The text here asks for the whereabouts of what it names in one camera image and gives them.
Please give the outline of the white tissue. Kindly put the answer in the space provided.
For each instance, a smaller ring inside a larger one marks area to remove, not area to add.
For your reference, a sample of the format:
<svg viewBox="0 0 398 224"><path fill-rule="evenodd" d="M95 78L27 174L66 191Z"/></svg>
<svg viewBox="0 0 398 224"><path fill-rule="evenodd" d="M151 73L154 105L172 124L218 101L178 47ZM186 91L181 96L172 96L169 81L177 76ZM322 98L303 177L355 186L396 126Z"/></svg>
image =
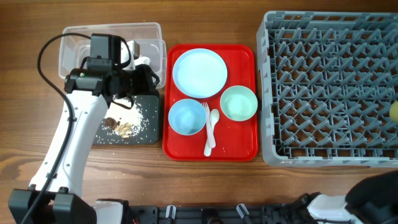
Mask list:
<svg viewBox="0 0 398 224"><path fill-rule="evenodd" d="M134 60L134 65L150 65L150 58L145 56L140 56L139 58Z"/></svg>

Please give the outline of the brown food chunk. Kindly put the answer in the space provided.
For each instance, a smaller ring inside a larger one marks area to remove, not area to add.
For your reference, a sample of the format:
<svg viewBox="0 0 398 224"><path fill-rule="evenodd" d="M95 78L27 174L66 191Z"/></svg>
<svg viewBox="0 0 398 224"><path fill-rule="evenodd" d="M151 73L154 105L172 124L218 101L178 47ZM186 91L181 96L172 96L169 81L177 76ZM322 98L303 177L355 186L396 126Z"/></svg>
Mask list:
<svg viewBox="0 0 398 224"><path fill-rule="evenodd" d="M108 117L105 119L104 125L111 130L115 130L119 126L119 122L114 118Z"/></svg>

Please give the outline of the light blue bowl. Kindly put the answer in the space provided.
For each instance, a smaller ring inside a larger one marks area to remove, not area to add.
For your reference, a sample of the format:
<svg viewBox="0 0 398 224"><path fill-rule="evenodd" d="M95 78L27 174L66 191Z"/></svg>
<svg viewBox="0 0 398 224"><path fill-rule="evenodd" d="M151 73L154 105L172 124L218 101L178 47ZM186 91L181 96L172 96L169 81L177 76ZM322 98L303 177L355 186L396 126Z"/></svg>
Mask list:
<svg viewBox="0 0 398 224"><path fill-rule="evenodd" d="M182 99L174 103L168 114L170 127L178 134L191 136L200 132L206 124L206 113L201 103Z"/></svg>

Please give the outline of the yellow cup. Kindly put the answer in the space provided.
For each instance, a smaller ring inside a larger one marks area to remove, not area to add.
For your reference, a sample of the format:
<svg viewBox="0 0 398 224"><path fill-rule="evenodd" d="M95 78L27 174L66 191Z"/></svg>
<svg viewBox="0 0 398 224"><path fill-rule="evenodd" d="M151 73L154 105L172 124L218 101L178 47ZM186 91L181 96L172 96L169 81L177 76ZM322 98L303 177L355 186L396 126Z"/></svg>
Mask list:
<svg viewBox="0 0 398 224"><path fill-rule="evenodd" d="M394 122L398 122L398 101L395 101L389 109L389 117Z"/></svg>

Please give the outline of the white rice pile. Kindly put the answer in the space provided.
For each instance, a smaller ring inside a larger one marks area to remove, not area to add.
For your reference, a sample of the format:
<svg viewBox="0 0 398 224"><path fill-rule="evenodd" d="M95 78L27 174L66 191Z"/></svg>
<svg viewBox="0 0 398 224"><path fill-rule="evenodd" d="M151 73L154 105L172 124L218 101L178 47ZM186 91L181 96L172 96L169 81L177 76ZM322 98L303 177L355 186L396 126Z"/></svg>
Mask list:
<svg viewBox="0 0 398 224"><path fill-rule="evenodd" d="M116 121L119 122L119 125L124 123L133 124L134 126L131 137L137 136L143 129L142 123L144 117L142 114L142 109L139 108L137 105L133 105L131 109L126 109L121 105L130 106L131 102L128 99L115 100L115 103L110 104L110 107L107 110L104 118L114 118Z"/></svg>

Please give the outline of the mint green bowl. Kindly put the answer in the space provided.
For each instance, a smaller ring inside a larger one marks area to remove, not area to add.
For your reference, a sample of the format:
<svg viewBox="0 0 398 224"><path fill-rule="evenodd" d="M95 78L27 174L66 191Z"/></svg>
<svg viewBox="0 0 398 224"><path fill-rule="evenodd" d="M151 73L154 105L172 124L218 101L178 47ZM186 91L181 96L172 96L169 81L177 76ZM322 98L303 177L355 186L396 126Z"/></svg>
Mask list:
<svg viewBox="0 0 398 224"><path fill-rule="evenodd" d="M235 85L222 93L220 108L230 120L246 121L256 114L258 101L256 94L251 89Z"/></svg>

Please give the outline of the white plastic spoon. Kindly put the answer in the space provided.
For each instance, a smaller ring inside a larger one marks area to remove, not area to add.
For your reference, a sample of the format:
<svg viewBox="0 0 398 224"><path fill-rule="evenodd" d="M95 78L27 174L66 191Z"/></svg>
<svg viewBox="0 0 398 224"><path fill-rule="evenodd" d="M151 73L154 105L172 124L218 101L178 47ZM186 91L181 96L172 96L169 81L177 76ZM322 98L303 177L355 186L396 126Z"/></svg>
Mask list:
<svg viewBox="0 0 398 224"><path fill-rule="evenodd" d="M211 129L212 129L212 134L214 134L215 126L219 120L220 120L220 112L217 109L211 110L210 125L211 125Z"/></svg>

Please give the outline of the light blue plate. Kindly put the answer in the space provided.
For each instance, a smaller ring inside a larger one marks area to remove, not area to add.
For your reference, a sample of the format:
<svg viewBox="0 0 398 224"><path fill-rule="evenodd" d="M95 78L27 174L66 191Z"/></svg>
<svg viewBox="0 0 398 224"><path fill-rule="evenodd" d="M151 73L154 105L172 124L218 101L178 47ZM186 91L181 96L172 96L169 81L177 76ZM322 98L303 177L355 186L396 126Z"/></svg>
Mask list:
<svg viewBox="0 0 398 224"><path fill-rule="evenodd" d="M175 86L192 98L209 98L226 84L228 69L216 52L191 49L178 57L172 69Z"/></svg>

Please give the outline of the peanut shells pile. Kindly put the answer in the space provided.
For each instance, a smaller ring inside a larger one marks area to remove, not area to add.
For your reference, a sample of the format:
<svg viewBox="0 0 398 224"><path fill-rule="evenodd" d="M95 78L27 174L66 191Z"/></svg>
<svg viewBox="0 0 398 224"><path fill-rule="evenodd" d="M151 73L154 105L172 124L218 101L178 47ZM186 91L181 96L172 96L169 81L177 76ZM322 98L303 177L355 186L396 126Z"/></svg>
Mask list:
<svg viewBox="0 0 398 224"><path fill-rule="evenodd" d="M116 127L114 132L122 139L130 138L132 136L133 126L134 126L133 124L124 123Z"/></svg>

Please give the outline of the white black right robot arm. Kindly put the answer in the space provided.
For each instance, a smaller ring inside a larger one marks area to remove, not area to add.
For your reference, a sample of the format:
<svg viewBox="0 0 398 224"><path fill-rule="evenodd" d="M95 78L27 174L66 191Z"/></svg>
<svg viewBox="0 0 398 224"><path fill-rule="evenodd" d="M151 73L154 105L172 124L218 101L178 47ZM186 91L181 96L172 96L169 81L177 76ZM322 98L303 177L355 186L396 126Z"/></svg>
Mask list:
<svg viewBox="0 0 398 224"><path fill-rule="evenodd" d="M316 223L397 224L397 171L368 177L345 196L317 195L307 211Z"/></svg>

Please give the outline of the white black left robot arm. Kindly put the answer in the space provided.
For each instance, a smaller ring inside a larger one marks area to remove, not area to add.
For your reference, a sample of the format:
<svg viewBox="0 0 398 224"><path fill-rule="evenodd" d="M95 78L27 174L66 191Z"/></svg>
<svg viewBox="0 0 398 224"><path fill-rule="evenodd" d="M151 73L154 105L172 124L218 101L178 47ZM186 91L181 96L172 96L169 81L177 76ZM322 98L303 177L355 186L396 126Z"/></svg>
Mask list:
<svg viewBox="0 0 398 224"><path fill-rule="evenodd" d="M75 68L65 77L64 112L49 151L28 189L14 189L9 209L16 223L132 223L126 200L81 199L83 173L97 129L115 98L156 93L148 65L134 70Z"/></svg>

